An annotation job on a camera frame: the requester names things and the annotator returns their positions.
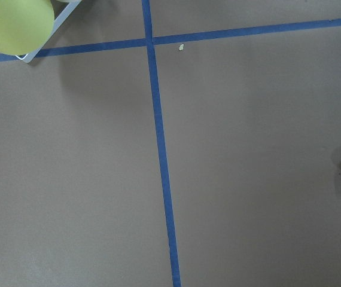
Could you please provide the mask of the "white cup rack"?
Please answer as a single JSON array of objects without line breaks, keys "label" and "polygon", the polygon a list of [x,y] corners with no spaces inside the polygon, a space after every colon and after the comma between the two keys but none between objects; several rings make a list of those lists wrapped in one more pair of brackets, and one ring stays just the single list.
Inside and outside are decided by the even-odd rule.
[{"label": "white cup rack", "polygon": [[56,31],[63,25],[65,20],[72,14],[72,12],[79,6],[81,1],[60,1],[63,3],[63,7],[60,9],[60,13],[55,16],[53,22],[53,28],[51,34],[47,39],[36,49],[29,53],[15,55],[15,57],[25,63],[30,63],[34,58],[36,58],[42,49],[48,43],[48,41],[53,37]]}]

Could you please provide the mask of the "yellow cup on rack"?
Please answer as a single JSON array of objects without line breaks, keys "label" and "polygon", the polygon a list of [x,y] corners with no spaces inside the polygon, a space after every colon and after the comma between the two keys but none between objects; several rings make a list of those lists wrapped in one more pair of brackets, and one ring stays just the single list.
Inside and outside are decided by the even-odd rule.
[{"label": "yellow cup on rack", "polygon": [[50,1],[0,1],[0,53],[16,56],[42,47],[53,26]]}]

